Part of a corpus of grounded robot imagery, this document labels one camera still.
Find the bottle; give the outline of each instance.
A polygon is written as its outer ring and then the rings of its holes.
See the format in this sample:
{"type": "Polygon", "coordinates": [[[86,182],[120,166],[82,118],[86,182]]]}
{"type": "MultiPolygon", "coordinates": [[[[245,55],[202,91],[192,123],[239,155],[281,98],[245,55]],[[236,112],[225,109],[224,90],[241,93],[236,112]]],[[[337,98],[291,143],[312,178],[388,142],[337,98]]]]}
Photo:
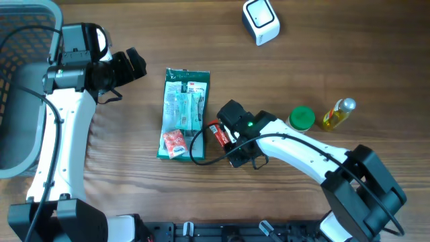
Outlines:
{"type": "Polygon", "coordinates": [[[297,132],[304,134],[315,123],[314,112],[306,107],[294,108],[286,121],[286,124],[297,132]]]}
{"type": "Polygon", "coordinates": [[[352,98],[340,99],[322,119],[322,128],[326,131],[332,131],[340,123],[346,120],[355,109],[355,101],[352,98]]]}

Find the bottle of yellow liquid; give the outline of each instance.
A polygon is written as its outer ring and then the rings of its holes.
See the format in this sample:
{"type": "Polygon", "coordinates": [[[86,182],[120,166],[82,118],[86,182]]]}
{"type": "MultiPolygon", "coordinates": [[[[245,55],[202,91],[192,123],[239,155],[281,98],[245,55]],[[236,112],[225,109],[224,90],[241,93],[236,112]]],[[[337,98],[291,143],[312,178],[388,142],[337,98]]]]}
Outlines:
{"type": "Polygon", "coordinates": [[[355,101],[352,98],[340,99],[322,119],[322,127],[326,131],[332,131],[340,123],[346,120],[355,109],[355,101]]]}

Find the wooden table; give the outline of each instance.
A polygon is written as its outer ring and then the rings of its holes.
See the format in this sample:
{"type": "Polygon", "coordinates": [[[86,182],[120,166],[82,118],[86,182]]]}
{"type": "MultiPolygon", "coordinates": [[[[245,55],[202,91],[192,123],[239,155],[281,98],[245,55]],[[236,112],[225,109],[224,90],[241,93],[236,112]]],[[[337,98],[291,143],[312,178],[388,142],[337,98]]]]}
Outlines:
{"type": "MultiPolygon", "coordinates": [[[[85,164],[87,201],[108,216],[144,221],[257,222],[318,219],[329,205],[318,184],[276,159],[259,171],[227,161],[208,167],[155,158],[166,67],[209,70],[206,120],[230,99],[254,114],[285,120],[307,105],[321,117],[353,97],[357,109],[336,131],[307,135],[354,149],[373,148],[408,196],[396,215],[403,238],[430,235],[430,2],[274,1],[281,32],[257,47],[241,22],[242,1],[62,5],[65,23],[110,31],[114,51],[135,46],[148,75],[118,88],[124,100],[98,106],[85,164]]],[[[207,158],[222,151],[213,137],[207,158]]],[[[23,202],[31,178],[0,181],[0,238],[10,204],[23,202]]]]}

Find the jar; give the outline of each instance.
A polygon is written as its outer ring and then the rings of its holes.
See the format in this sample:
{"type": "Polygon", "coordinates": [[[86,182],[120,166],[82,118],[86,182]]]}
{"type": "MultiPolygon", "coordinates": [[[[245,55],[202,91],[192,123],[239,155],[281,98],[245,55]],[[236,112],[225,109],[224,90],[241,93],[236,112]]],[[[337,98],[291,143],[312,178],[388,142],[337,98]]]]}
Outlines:
{"type": "Polygon", "coordinates": [[[315,123],[314,112],[306,106],[294,108],[286,124],[297,132],[304,134],[315,123]]]}

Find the white box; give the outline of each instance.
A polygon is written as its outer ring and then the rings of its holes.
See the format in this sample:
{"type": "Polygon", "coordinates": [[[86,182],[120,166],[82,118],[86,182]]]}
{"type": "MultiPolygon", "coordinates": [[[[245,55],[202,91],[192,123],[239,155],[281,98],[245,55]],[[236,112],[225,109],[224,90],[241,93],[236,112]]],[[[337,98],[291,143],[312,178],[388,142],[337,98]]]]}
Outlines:
{"type": "Polygon", "coordinates": [[[247,1],[243,5],[242,22],[258,46],[280,32],[280,21],[268,0],[247,1]]]}

